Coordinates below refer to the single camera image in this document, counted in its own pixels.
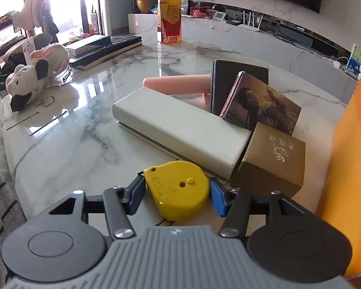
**plastic bottle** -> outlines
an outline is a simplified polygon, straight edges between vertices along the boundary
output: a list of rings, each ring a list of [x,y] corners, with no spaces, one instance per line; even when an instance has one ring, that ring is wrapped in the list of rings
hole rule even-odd
[[[189,0],[180,0],[180,11],[182,14],[187,14],[189,10]]]
[[[182,38],[181,0],[158,0],[158,41],[179,43]]]

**black cable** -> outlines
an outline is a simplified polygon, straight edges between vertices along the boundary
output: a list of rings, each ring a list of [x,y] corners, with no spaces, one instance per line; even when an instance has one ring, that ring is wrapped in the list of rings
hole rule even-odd
[[[310,51],[309,49],[307,49],[307,48],[302,48],[302,47],[300,47],[300,46],[297,46],[297,45],[295,44],[295,42],[297,42],[296,40],[294,40],[293,38],[290,38],[289,36],[284,35],[284,34],[283,34],[282,32],[280,32],[279,30],[278,30],[278,32],[279,32],[280,34],[276,34],[276,31],[273,30],[273,28],[271,28],[271,31],[272,31],[272,33],[273,33],[273,37],[274,37],[274,38],[276,38],[276,39],[278,39],[278,40],[281,40],[281,41],[283,41],[283,42],[289,43],[289,44],[295,46],[295,47],[298,48],[298,49],[301,49],[301,50],[304,50],[304,51],[309,51],[311,54],[314,55],[314,53],[313,53],[312,51]]]
[[[156,224],[155,226],[160,226],[161,223],[163,223],[163,222],[166,222],[166,220],[165,220],[165,219],[162,219],[162,221],[161,221],[160,223]]]
[[[160,223],[156,224],[155,226],[160,226],[160,225],[161,225],[162,223],[164,223],[164,222],[168,223],[168,225],[166,225],[166,226],[172,226],[172,224],[174,224],[174,221],[173,221],[173,220],[172,220],[172,221],[168,221],[168,220],[166,220],[165,218],[163,218],[162,221],[161,221]]]

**gold box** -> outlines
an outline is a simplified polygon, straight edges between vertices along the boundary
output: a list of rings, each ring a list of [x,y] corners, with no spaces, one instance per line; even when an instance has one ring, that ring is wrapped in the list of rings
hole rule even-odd
[[[254,196],[276,190],[291,198],[302,188],[304,172],[305,143],[258,122],[231,186]]]

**key ring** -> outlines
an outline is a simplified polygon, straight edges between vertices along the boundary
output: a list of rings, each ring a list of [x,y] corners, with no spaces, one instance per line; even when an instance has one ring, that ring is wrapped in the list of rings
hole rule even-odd
[[[40,94],[38,87],[35,87],[34,89],[38,94]],[[41,105],[41,106],[50,106],[54,102],[55,102],[55,98],[50,95],[48,97],[41,98],[41,99],[37,100],[33,105],[35,107],[38,107],[39,105]]]

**white rectangular box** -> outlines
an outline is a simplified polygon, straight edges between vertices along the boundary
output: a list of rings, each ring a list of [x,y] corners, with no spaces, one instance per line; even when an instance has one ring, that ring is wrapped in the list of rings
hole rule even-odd
[[[85,54],[103,45],[111,43],[110,36],[102,36],[100,34],[94,34],[79,41],[75,41],[65,48],[68,51],[68,57],[77,57],[81,54]]]
[[[114,117],[191,162],[230,179],[251,132],[160,92],[140,88],[114,103]]]

